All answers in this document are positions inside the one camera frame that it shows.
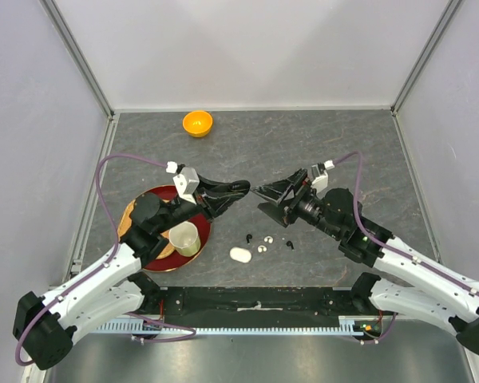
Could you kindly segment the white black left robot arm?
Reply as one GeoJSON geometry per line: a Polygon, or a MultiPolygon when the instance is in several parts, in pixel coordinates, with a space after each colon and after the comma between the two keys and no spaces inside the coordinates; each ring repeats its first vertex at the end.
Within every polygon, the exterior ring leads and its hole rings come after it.
{"type": "Polygon", "coordinates": [[[202,215],[208,222],[245,197],[250,183],[211,181],[191,171],[174,178],[176,196],[165,201],[147,191],[133,201],[131,225],[113,247],[66,283],[18,300],[13,335],[16,362],[25,352],[40,370],[54,367],[86,334],[116,316],[139,310],[150,314],[159,305],[159,286],[143,268],[168,245],[164,232],[202,215]]]}

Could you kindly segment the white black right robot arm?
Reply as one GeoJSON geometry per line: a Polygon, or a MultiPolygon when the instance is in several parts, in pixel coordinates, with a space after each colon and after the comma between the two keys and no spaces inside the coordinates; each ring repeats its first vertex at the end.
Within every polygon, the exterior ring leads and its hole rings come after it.
{"type": "Polygon", "coordinates": [[[280,223],[297,219],[338,241],[350,260],[407,282],[401,287],[376,274],[362,274],[350,293],[351,308],[368,314],[376,308],[409,315],[452,334],[479,356],[479,281],[419,253],[389,230],[365,218],[353,192],[333,188],[323,198],[318,183],[299,169],[283,181],[275,202],[280,223]]]}

